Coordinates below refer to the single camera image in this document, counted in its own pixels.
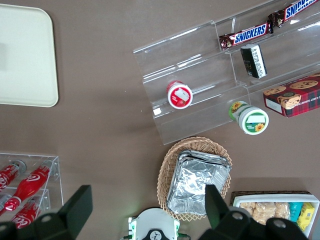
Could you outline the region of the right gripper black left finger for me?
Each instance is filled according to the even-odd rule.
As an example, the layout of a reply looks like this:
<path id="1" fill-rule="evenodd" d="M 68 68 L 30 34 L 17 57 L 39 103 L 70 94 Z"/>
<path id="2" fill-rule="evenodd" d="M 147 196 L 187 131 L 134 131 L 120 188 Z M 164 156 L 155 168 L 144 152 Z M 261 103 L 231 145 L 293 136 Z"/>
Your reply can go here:
<path id="1" fill-rule="evenodd" d="M 56 213 L 33 223 L 34 240 L 75 240 L 93 212 L 92 186 L 82 185 Z"/>

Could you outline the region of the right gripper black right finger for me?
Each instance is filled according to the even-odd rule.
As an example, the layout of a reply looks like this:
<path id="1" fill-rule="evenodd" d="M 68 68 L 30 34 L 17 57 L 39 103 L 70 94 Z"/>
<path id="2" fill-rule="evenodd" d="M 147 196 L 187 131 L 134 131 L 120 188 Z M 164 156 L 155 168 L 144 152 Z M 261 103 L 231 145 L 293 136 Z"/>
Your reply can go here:
<path id="1" fill-rule="evenodd" d="M 264 240 L 266 231 L 244 211 L 231 210 L 214 185 L 205 186 L 205 211 L 211 228 L 201 240 Z"/>

